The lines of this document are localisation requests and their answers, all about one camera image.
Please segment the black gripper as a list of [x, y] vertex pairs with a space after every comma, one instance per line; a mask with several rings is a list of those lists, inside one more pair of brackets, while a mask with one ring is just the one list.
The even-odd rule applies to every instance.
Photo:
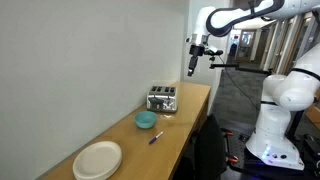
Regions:
[[197, 69], [195, 67], [197, 65], [198, 57], [204, 54], [204, 50], [205, 48], [203, 46], [196, 46], [196, 45], [190, 46], [189, 54], [191, 55], [191, 59], [190, 59], [189, 67], [194, 69], [192, 70], [189, 68], [187, 72], [187, 76], [191, 77], [191, 76], [194, 76], [194, 74], [196, 73]]

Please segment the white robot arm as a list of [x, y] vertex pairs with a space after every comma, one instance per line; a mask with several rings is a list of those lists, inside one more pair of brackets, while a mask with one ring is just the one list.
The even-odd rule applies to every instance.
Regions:
[[[190, 37], [188, 74], [209, 47], [210, 36], [223, 37], [240, 22], [256, 17], [272, 20], [299, 15], [320, 7], [320, 0], [260, 0], [243, 8], [205, 6], [197, 15]], [[309, 108], [320, 88], [320, 44], [301, 56], [287, 75], [269, 75], [263, 81], [261, 107], [246, 149], [264, 164], [302, 170], [305, 165], [295, 145], [285, 137], [293, 111]]]

